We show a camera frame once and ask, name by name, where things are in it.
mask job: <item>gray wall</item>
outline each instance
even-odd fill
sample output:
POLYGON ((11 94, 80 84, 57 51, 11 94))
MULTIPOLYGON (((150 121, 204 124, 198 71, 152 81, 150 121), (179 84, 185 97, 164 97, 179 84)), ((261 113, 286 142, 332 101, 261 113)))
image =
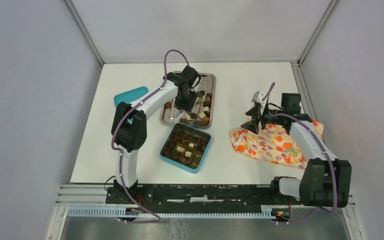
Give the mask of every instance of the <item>gray wall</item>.
POLYGON ((106 63, 297 60, 329 1, 73 0, 106 63))
POLYGON ((303 71, 324 139, 352 164, 367 239, 384 239, 384 1, 340 1, 303 71))
POLYGON ((99 74, 61 0, 0 1, 0 240, 45 236, 99 74))

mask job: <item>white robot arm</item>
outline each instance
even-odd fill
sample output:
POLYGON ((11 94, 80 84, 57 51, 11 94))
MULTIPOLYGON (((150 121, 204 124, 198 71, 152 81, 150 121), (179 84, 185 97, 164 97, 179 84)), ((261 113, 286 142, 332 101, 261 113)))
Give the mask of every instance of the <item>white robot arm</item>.
POLYGON ((254 107, 246 112, 251 120, 241 127, 254 133, 259 132, 259 124, 281 125, 296 141, 302 154, 308 160, 302 179, 275 177, 271 182, 274 189, 282 195, 300 199, 305 206, 332 207, 336 201, 338 208, 348 203, 351 181, 351 165, 346 160, 339 160, 323 143, 315 131, 312 119, 301 113, 301 95, 282 93, 280 109, 269 109, 266 98, 256 92, 252 99, 254 107))
POLYGON ((121 124, 115 136, 117 147, 122 150, 122 161, 119 161, 115 179, 118 183, 123 182, 127 188, 132 187, 138 181, 136 166, 138 162, 139 148, 147 138, 146 122, 164 103, 175 99, 174 107, 179 111, 189 112, 197 97, 192 85, 199 79, 198 72, 190 66, 186 66, 182 73, 172 73, 167 75, 167 80, 163 80, 152 91, 131 103, 121 102, 116 109, 111 133, 114 134, 121 119, 132 109, 124 122, 121 124))

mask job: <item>floral cloth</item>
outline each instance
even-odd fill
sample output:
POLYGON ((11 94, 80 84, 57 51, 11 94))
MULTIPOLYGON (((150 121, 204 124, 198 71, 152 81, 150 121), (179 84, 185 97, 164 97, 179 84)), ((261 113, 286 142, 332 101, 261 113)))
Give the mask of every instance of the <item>floral cloth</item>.
MULTIPOLYGON (((323 124, 312 121, 316 132, 322 137, 323 124)), ((297 142, 286 133, 281 125, 267 124, 255 134, 247 129, 229 132, 233 150, 249 158, 306 169, 307 160, 297 142)))

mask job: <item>white tabletop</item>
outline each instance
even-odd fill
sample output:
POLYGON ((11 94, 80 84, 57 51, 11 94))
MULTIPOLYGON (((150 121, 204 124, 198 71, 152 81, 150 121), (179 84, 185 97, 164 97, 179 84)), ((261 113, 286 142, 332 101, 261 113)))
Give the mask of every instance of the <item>white tabletop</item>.
MULTIPOLYGON (((275 176, 301 178, 298 168, 258 161, 232 150, 229 131, 239 128, 252 107, 256 91, 266 92, 276 82, 270 102, 280 105, 282 93, 297 93, 291 65, 287 62, 191 63, 200 73, 217 78, 212 125, 205 129, 212 142, 197 174, 164 162, 161 147, 172 127, 159 121, 161 110, 147 121, 147 139, 139 150, 137 177, 142 184, 269 184, 275 176)), ((168 64, 181 71, 184 63, 168 64)), ((163 64, 106 64, 78 151, 72 183, 103 183, 115 175, 118 152, 111 148, 111 127, 116 107, 114 96, 141 86, 153 89, 164 75, 163 64)))

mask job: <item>stainless steel tray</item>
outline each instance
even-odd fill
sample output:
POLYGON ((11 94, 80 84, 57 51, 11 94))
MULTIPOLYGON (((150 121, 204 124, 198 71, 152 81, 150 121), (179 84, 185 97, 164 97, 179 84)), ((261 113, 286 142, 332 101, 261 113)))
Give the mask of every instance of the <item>stainless steel tray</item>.
MULTIPOLYGON (((211 93, 211 108, 209 114, 209 121, 207 126, 200 126, 201 118, 198 116, 197 119, 191 119, 187 121, 185 124, 194 128, 207 129, 211 126, 213 122, 213 110, 214 110, 214 99, 215 99, 215 90, 216 90, 216 76, 208 73, 199 73, 201 75, 201 82, 199 83, 199 87, 197 92, 204 90, 205 94, 203 97, 197 97, 195 100, 194 107, 192 108, 192 113, 199 115, 203 110, 203 102, 205 101, 206 94, 211 93)), ((163 125, 173 126, 175 124, 175 116, 179 111, 174 106, 174 99, 171 100, 171 107, 162 107, 161 114, 159 116, 159 121, 163 125)))

